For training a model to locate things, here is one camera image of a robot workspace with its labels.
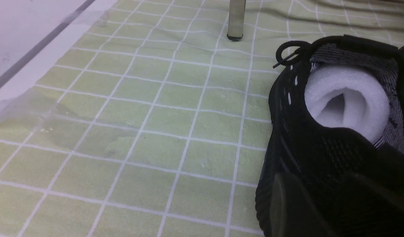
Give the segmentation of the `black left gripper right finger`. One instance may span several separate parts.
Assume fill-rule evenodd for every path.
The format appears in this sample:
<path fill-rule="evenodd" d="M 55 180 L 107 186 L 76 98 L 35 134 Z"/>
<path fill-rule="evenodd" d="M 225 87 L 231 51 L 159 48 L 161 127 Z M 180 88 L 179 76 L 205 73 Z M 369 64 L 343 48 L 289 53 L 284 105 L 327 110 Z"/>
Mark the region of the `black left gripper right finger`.
<path fill-rule="evenodd" d="M 337 196 L 340 237 L 404 237 L 404 199 L 359 174 L 348 174 Z"/>

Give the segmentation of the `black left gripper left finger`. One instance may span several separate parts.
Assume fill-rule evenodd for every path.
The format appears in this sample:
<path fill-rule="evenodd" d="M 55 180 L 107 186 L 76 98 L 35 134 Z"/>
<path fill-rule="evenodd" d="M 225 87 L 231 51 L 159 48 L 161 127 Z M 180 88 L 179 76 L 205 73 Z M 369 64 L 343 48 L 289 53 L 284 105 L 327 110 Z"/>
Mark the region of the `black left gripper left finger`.
<path fill-rule="evenodd" d="M 275 175 L 270 206 L 273 237 L 336 237 L 303 184 L 290 173 Z"/>

